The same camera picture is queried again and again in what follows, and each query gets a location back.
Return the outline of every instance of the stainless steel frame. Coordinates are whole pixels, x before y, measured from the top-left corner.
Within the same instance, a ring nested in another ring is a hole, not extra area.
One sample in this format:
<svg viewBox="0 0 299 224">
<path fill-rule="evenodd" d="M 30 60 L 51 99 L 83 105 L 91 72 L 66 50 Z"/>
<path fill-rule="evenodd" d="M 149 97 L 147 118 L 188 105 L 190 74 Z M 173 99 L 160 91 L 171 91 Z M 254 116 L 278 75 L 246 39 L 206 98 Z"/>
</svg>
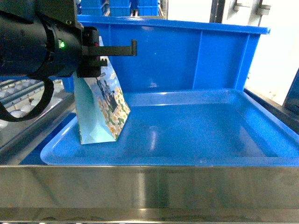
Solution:
<svg viewBox="0 0 299 224">
<path fill-rule="evenodd" d="M 9 222 L 297 223 L 298 168 L 0 167 Z"/>
</svg>

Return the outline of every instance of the blue bins in background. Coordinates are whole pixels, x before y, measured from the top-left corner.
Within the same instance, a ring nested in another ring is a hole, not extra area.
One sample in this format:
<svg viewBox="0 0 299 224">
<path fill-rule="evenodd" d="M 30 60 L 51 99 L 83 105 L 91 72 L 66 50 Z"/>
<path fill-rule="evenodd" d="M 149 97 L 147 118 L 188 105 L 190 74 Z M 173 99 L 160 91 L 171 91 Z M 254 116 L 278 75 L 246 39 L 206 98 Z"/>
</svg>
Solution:
<svg viewBox="0 0 299 224">
<path fill-rule="evenodd" d="M 138 6 L 158 6 L 158 0 L 138 0 Z"/>
<path fill-rule="evenodd" d="M 109 0 L 110 7 L 128 7 L 130 0 Z"/>
<path fill-rule="evenodd" d="M 127 7 L 109 7 L 111 16 L 130 16 L 131 15 L 131 5 Z"/>
<path fill-rule="evenodd" d="M 138 14 L 140 16 L 159 15 L 159 7 L 158 6 L 138 6 Z"/>
<path fill-rule="evenodd" d="M 137 0 L 131 0 L 131 9 L 137 9 L 138 1 Z"/>
<path fill-rule="evenodd" d="M 87 8 L 100 8 L 104 3 L 102 0 L 81 0 L 81 6 Z"/>
<path fill-rule="evenodd" d="M 268 28 L 79 15 L 105 45 L 138 42 L 138 56 L 110 57 L 124 92 L 243 90 L 256 46 Z"/>
<path fill-rule="evenodd" d="M 83 15 L 103 16 L 107 12 L 108 5 L 104 3 L 100 7 L 84 7 L 82 6 Z"/>
</svg>

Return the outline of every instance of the printed paper bag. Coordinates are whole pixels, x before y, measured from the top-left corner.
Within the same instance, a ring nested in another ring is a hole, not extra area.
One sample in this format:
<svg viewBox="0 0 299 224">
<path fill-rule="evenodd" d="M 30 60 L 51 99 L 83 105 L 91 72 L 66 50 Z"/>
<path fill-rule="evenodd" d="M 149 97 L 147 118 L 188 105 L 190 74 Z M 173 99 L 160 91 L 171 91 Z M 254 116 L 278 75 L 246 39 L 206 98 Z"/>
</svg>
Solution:
<svg viewBox="0 0 299 224">
<path fill-rule="evenodd" d="M 100 77 L 77 78 L 74 74 L 81 144 L 116 141 L 130 113 L 108 57 L 101 58 L 107 59 L 108 66 L 101 68 Z"/>
</svg>

